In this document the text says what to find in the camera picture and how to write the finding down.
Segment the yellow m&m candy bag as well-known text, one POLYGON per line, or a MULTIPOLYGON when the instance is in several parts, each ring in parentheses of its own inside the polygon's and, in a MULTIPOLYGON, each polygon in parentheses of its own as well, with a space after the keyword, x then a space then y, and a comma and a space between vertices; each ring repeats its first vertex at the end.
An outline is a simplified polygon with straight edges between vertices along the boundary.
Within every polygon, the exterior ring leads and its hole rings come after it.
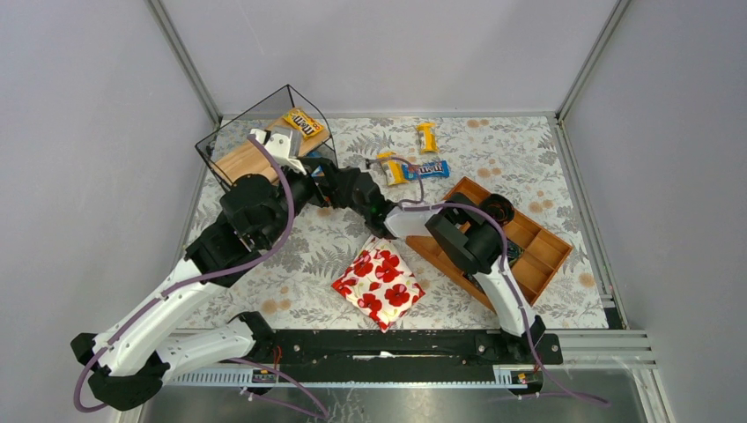
POLYGON ((325 130, 325 127, 311 115, 307 114, 302 108, 292 108, 283 115, 285 122, 299 131, 303 138, 309 139, 315 137, 325 130))

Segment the blue m&m candy bag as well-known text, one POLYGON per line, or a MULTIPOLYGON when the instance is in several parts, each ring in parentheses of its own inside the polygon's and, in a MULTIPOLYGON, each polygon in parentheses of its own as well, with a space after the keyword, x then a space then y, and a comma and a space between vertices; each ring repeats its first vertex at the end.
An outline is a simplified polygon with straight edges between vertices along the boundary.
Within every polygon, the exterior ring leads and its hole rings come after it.
POLYGON ((421 165, 402 164, 403 176, 407 181, 416 181, 418 178, 448 178, 450 168, 445 160, 427 162, 421 165))

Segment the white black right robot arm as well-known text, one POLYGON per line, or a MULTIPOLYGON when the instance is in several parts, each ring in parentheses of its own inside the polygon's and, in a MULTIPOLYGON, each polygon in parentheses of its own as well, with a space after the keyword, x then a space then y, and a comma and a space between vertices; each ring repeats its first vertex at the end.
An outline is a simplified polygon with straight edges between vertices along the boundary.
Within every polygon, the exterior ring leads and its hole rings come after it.
POLYGON ((534 352, 545 332, 508 265, 507 237, 492 216, 494 196, 462 178, 439 204, 397 204, 385 198, 371 175, 351 167, 328 171, 329 199, 365 219, 385 239, 421 238, 423 254, 444 274, 464 284, 470 275, 482 287, 508 341, 534 352))

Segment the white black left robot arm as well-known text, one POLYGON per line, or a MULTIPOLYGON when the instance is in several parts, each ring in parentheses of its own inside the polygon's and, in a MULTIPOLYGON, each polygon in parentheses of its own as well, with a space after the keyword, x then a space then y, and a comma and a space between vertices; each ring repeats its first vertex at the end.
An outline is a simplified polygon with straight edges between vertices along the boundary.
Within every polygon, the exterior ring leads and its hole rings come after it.
POLYGON ((306 205, 354 205, 355 167, 304 158, 300 170, 276 166, 277 180, 246 174, 221 197, 221 212, 187 247, 166 279, 132 312, 99 334, 80 333, 70 343, 83 371, 74 404, 86 411, 82 389, 99 408, 128 411, 144 404, 179 375, 215 362, 265 359, 277 352, 274 330, 257 312, 172 342, 170 334, 204 303, 274 256, 288 241, 306 205))

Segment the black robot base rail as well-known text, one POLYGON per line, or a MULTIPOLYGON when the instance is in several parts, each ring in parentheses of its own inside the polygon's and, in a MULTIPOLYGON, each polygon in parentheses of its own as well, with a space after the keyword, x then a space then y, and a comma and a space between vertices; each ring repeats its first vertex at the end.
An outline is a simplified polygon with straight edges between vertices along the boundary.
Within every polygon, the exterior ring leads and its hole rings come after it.
POLYGON ((534 347, 500 330, 273 330, 252 318, 259 339, 242 359, 299 382, 491 382, 496 366, 560 365, 557 336, 534 347))

